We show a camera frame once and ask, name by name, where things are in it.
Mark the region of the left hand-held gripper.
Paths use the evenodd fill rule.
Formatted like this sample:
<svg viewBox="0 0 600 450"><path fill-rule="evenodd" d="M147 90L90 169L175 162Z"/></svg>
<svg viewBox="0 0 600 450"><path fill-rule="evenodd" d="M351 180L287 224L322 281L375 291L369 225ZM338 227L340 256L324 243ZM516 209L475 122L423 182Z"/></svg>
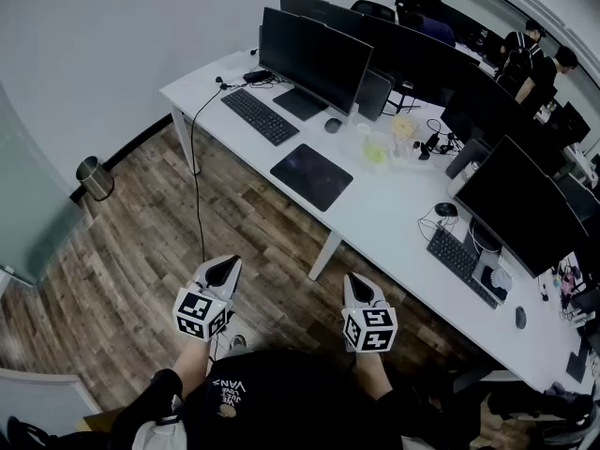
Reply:
<svg viewBox="0 0 600 450"><path fill-rule="evenodd" d="M230 319L231 299L241 270L242 260L238 255L224 255L203 262L187 287L179 289L172 308L174 329L204 342L216 336Z"/></svg>

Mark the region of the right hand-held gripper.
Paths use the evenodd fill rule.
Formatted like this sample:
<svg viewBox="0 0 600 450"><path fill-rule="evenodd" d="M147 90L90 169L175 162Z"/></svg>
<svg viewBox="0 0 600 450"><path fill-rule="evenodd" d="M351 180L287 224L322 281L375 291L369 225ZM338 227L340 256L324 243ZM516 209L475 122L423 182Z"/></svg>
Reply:
<svg viewBox="0 0 600 450"><path fill-rule="evenodd" d="M357 273L343 278L342 336L349 353L386 353L398 331L396 310L383 290Z"/></svg>

